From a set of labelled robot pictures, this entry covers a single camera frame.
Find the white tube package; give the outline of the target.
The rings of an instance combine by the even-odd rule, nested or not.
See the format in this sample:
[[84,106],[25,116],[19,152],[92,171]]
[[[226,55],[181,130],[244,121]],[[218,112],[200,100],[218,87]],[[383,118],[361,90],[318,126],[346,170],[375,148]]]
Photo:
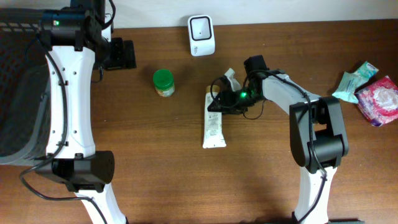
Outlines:
[[220,91],[219,86],[214,86],[212,91],[211,86],[206,87],[205,95],[205,109],[204,109],[204,137],[203,145],[204,149],[226,147],[226,141],[224,140],[222,132],[222,113],[220,112],[209,112],[208,107],[213,102],[211,94],[216,96]]

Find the green lid jar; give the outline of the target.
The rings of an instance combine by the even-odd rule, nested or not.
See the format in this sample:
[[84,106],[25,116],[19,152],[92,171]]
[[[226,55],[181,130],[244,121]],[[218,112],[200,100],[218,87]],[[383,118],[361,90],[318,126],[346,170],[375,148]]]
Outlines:
[[170,70],[160,69],[153,75],[156,92],[163,97],[171,96],[175,91],[174,77]]

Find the teal pouch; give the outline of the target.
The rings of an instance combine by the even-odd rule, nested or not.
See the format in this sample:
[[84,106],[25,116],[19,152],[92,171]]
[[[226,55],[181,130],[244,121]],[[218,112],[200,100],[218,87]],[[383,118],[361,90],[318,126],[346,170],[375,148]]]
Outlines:
[[357,88],[361,87],[367,81],[368,79],[361,75],[345,72],[338,88],[332,93],[332,96],[349,103],[358,104],[358,99],[354,93]]

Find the green white pocket tissue pack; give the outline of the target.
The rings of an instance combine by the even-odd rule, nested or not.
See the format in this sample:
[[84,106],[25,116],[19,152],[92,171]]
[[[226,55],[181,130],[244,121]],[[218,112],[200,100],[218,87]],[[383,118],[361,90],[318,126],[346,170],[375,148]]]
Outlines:
[[370,79],[379,71],[378,68],[370,64],[369,62],[364,62],[358,69],[357,74],[363,78]]

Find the red purple tissue pack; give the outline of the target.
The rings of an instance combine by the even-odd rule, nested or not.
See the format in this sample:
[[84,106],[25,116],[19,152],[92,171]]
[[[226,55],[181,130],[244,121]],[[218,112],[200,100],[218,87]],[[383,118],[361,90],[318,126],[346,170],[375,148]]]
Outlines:
[[397,85],[385,76],[355,93],[358,108],[371,125],[380,127],[397,119]]

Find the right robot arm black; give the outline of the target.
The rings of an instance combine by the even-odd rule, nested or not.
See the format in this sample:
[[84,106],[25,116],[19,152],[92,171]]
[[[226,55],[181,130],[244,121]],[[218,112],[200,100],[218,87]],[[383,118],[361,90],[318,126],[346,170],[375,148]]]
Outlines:
[[270,69],[262,55],[244,61],[246,78],[239,84],[228,70],[206,90],[207,113],[245,115],[257,102],[273,102],[289,116],[290,151],[300,167],[298,203],[293,223],[329,223],[331,182],[349,151],[340,102],[310,93],[281,69]]

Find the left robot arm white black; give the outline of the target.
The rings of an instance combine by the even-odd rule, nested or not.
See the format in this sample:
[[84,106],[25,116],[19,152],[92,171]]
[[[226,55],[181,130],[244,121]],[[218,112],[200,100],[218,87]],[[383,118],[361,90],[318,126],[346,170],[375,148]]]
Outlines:
[[93,223],[127,223],[111,181],[111,151],[97,151],[91,130],[90,87],[94,70],[136,66],[130,40],[112,37],[113,15],[107,1],[72,1],[60,10],[46,10],[36,41],[50,73],[50,134],[45,154],[32,172],[73,192]]

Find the white barcode scanner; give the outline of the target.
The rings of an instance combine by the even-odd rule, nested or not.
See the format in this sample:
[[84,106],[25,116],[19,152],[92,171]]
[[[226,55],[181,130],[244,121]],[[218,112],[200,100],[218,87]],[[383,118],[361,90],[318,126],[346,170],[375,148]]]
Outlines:
[[213,21],[209,15],[196,15],[188,18],[190,52],[194,57],[212,55],[215,52]]

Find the grey plastic basket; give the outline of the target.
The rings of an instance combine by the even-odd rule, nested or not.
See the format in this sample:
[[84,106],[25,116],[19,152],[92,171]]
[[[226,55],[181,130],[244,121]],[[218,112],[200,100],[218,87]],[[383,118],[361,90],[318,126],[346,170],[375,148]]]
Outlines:
[[50,132],[50,77],[38,9],[1,9],[1,164],[32,166]]

